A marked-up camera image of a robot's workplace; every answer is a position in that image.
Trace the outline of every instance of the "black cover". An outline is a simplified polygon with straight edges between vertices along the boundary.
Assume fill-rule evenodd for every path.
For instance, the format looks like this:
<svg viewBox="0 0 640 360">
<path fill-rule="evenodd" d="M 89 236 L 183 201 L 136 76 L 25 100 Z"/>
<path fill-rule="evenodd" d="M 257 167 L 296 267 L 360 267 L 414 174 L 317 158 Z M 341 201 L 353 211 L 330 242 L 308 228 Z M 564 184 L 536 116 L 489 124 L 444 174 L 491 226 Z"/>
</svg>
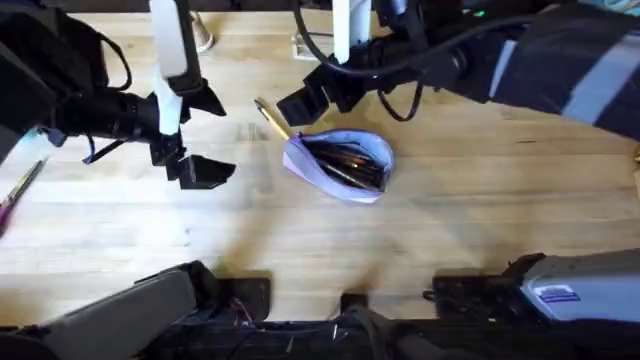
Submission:
<svg viewBox="0 0 640 360">
<path fill-rule="evenodd" d="M 638 30 L 636 17 L 581 4 L 542 14 L 519 39 L 493 100 L 563 114 L 572 91 L 594 65 Z M 638 81 L 636 68 L 592 124 L 640 140 L 640 124 L 634 121 L 640 116 Z"/>
</svg>

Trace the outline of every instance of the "wire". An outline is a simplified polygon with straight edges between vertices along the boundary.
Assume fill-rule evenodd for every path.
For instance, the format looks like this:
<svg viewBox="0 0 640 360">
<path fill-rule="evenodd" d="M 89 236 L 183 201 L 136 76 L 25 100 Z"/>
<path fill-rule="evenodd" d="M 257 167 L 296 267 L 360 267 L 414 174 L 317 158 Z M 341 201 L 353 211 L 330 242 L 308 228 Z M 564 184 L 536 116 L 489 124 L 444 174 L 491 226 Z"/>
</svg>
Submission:
<svg viewBox="0 0 640 360">
<path fill-rule="evenodd" d="M 304 19 L 302 18 L 302 9 L 300 7 L 301 0 L 292 0 L 292 8 L 293 15 L 296 20 L 296 25 L 298 26 L 298 32 L 304 40 L 304 43 L 309 48 L 309 51 L 325 66 L 330 68 L 331 70 L 337 71 L 339 73 L 349 75 L 352 77 L 377 77 L 377 76 L 386 76 L 392 74 L 396 71 L 402 70 L 404 68 L 413 66 L 414 64 L 425 61 L 428 58 L 436 55 L 437 53 L 447 50 L 451 47 L 459 45 L 460 43 L 480 34 L 483 34 L 487 31 L 491 31 L 497 28 L 511 26 L 511 25 L 525 25 L 531 23 L 536 15 L 524 15 L 524 16 L 514 16 L 506 19 L 493 20 L 487 22 L 485 24 L 479 25 L 477 27 L 471 28 L 461 34 L 458 34 L 449 40 L 442 42 L 430 49 L 419 52 L 415 55 L 409 56 L 401 61 L 396 63 L 386 65 L 384 67 L 378 68 L 368 68 L 368 69 L 358 69 L 353 67 L 348 67 L 344 65 L 337 64 L 333 60 L 329 59 L 322 51 L 316 46 L 309 35 L 309 31 L 307 30 L 307 26 L 304 23 Z"/>
<path fill-rule="evenodd" d="M 305 334 L 305 333 L 317 333 L 319 331 L 322 331 L 322 330 L 325 330 L 325 329 L 329 328 L 329 325 L 331 325 L 331 327 L 334 327 L 338 320 L 339 320 L 339 318 L 331 321 L 329 324 L 322 324 L 322 325 L 319 325 L 319 326 L 317 326 L 315 328 L 312 328 L 312 329 L 274 330 L 274 329 L 254 328 L 249 333 L 247 333 L 247 335 L 245 335 L 242 339 L 240 339 L 240 341 L 238 341 L 238 343 L 236 343 L 233 346 L 233 348 L 231 348 L 231 350 L 229 351 L 229 354 L 226 357 L 226 360 L 233 360 L 233 358 L 238 353 L 238 350 L 240 350 L 240 348 L 242 348 L 242 346 L 247 342 L 247 340 L 249 340 L 249 338 L 251 336 L 255 335 L 256 333 L 291 334 L 291 335 Z"/>
<path fill-rule="evenodd" d="M 113 40 L 106 37 L 104 34 L 98 33 L 98 35 L 100 36 L 100 39 L 102 41 L 106 42 L 111 47 L 111 49 L 115 51 L 115 53 L 120 58 L 120 61 L 122 61 L 122 65 L 124 65 L 124 71 L 127 73 L 127 80 L 125 80 L 124 84 L 118 87 L 110 87 L 109 89 L 112 89 L 115 91 L 127 90 L 129 87 L 131 87 L 131 84 L 133 83 L 133 79 L 131 76 L 131 68 L 129 68 L 129 63 L 127 62 L 127 59 L 125 59 L 124 54 L 122 53 L 122 49 L 120 48 L 120 46 L 118 46 L 118 44 L 116 44 Z"/>
<path fill-rule="evenodd" d="M 382 106 L 384 106 L 384 109 L 387 110 L 387 112 L 389 113 L 389 115 L 391 115 L 392 118 L 400 122 L 405 122 L 413 119 L 413 117 L 416 116 L 416 113 L 418 112 L 418 108 L 420 107 L 420 99 L 422 99 L 423 87 L 424 87 L 424 84 L 422 83 L 422 81 L 420 80 L 416 81 L 416 90 L 413 94 L 413 101 L 411 101 L 411 109 L 409 109 L 409 114 L 407 114 L 407 116 L 404 116 L 404 117 L 398 114 L 393 109 L 391 104 L 389 104 L 389 100 L 387 100 L 387 97 L 384 95 L 384 91 L 382 91 L 381 89 L 378 89 L 378 98 L 380 99 Z"/>
<path fill-rule="evenodd" d="M 244 316 L 247 318 L 247 321 L 249 321 L 249 323 L 252 326 L 255 326 L 255 322 L 253 321 L 253 317 L 251 317 L 251 315 L 247 311 L 247 308 L 244 306 L 244 303 L 240 299 L 238 299 L 237 297 L 232 298 L 231 301 L 233 302 L 233 304 L 235 304 L 237 306 L 240 306 L 240 309 L 242 309 L 242 312 L 244 313 Z"/>
</svg>

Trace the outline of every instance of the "pen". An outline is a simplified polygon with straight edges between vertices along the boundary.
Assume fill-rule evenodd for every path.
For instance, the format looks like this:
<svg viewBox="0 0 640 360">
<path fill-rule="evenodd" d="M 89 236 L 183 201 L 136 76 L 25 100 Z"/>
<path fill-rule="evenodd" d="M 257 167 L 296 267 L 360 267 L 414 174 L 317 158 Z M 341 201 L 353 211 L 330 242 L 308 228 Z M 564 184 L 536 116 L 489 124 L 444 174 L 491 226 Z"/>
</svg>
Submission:
<svg viewBox="0 0 640 360">
<path fill-rule="evenodd" d="M 359 179 L 354 178 L 353 176 L 349 176 L 347 175 L 344 171 L 336 168 L 335 166 L 327 163 L 326 161 L 322 160 L 322 159 L 316 159 L 318 161 L 318 164 L 326 171 L 333 173 L 334 175 L 338 176 L 340 179 L 345 180 L 349 183 L 352 183 L 360 188 L 366 189 L 366 190 L 375 190 L 378 191 L 378 189 L 372 185 L 368 185 L 365 184 L 364 182 L 360 181 Z"/>
<path fill-rule="evenodd" d="M 20 196 L 24 194 L 27 190 L 27 187 L 33 182 L 36 178 L 42 167 L 44 166 L 45 160 L 40 160 L 35 165 L 29 169 L 29 171 L 24 174 L 14 188 L 11 190 L 9 195 L 2 201 L 0 204 L 0 232 L 4 231 L 4 227 L 7 224 L 7 220 L 9 219 L 9 215 L 11 214 L 11 210 L 20 199 Z"/>
</svg>

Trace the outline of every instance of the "light purple fabric pouch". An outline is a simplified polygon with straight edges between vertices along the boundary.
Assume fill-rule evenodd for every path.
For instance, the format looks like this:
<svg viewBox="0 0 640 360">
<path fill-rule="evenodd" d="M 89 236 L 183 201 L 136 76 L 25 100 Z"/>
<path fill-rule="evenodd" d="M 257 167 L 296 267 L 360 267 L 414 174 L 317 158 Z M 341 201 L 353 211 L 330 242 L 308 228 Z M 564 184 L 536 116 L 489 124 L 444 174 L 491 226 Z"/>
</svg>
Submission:
<svg viewBox="0 0 640 360">
<path fill-rule="evenodd" d="M 382 188 L 384 189 L 393 170 L 393 151 L 389 144 L 378 134 L 364 130 L 349 129 L 329 130 L 314 135 L 298 133 L 285 143 L 282 162 L 287 169 L 296 175 L 339 199 L 372 203 L 382 196 L 382 191 L 348 186 L 328 176 L 320 168 L 320 165 L 305 147 L 303 141 L 307 143 L 322 141 L 349 146 L 354 150 L 367 154 L 384 168 L 382 180 Z"/>
</svg>

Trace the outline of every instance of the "black cable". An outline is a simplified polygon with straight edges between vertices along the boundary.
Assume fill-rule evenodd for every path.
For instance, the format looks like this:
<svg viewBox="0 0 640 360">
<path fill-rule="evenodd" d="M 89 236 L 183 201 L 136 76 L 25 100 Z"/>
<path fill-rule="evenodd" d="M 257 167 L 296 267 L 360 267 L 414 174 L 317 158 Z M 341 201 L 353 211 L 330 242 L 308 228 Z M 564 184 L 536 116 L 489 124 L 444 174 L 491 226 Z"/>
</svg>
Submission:
<svg viewBox="0 0 640 360">
<path fill-rule="evenodd" d="M 122 84 L 122 85 L 120 85 L 118 87 L 109 87 L 109 89 L 112 89 L 112 90 L 115 90 L 115 91 L 125 91 L 125 90 L 127 90 L 129 87 L 131 87 L 131 84 L 133 83 L 133 78 L 131 76 L 131 69 L 129 68 L 129 63 L 127 63 L 127 59 L 124 58 L 124 54 L 122 53 L 122 49 L 113 40 L 109 39 L 108 37 L 104 36 L 103 34 L 98 33 L 98 35 L 100 36 L 100 39 L 102 41 L 106 42 L 111 47 L 111 49 L 113 51 L 115 51 L 115 53 L 120 58 L 120 61 L 122 61 L 122 65 L 124 65 L 124 71 L 127 73 L 127 80 L 125 80 L 124 84 Z"/>
<path fill-rule="evenodd" d="M 424 84 L 422 83 L 422 81 L 416 81 L 416 90 L 413 94 L 413 101 L 411 101 L 411 109 L 409 109 L 409 114 L 407 114 L 407 116 L 405 117 L 401 116 L 393 109 L 391 104 L 389 104 L 389 100 L 387 100 L 387 97 L 384 95 L 384 91 L 382 91 L 381 89 L 378 89 L 378 98 L 380 99 L 382 106 L 384 106 L 384 109 L 387 110 L 392 118 L 400 122 L 405 122 L 413 119 L 413 117 L 416 116 L 418 108 L 420 107 L 420 99 L 422 99 L 423 87 Z"/>
<path fill-rule="evenodd" d="M 251 332 L 249 332 L 247 335 L 245 335 L 240 341 L 238 341 L 237 344 L 235 344 L 233 346 L 233 348 L 231 348 L 231 350 L 229 351 L 229 355 L 227 355 L 226 360 L 233 360 L 233 357 L 236 355 L 236 353 L 238 352 L 238 350 L 240 350 L 240 348 L 242 347 L 242 345 L 244 345 L 245 342 L 247 342 L 247 340 L 249 340 L 249 338 L 255 334 L 256 332 L 258 332 L 257 330 L 253 330 Z"/>
<path fill-rule="evenodd" d="M 436 55 L 437 53 L 450 49 L 460 43 L 480 34 L 483 34 L 487 31 L 491 31 L 497 28 L 501 28 L 504 26 L 510 25 L 525 25 L 531 23 L 536 15 L 524 15 L 524 16 L 514 16 L 506 19 L 493 20 L 487 22 L 485 24 L 476 26 L 471 28 L 461 34 L 458 34 L 449 40 L 440 43 L 430 49 L 426 49 L 422 52 L 419 52 L 415 55 L 409 56 L 401 61 L 396 63 L 386 65 L 380 68 L 368 68 L 368 69 L 357 69 L 344 65 L 337 64 L 333 60 L 329 59 L 326 55 L 322 53 L 322 51 L 316 46 L 309 35 L 309 31 L 307 30 L 307 26 L 304 23 L 304 19 L 302 18 L 302 9 L 300 8 L 301 0 L 292 0 L 292 8 L 293 15 L 296 20 L 296 25 L 298 26 L 298 32 L 304 43 L 309 48 L 309 51 L 325 66 L 330 68 L 331 70 L 337 71 L 339 73 L 352 76 L 352 77 L 377 77 L 377 76 L 386 76 L 392 74 L 396 71 L 402 70 L 404 68 L 415 65 L 418 62 L 425 61 L 428 58 Z"/>
</svg>

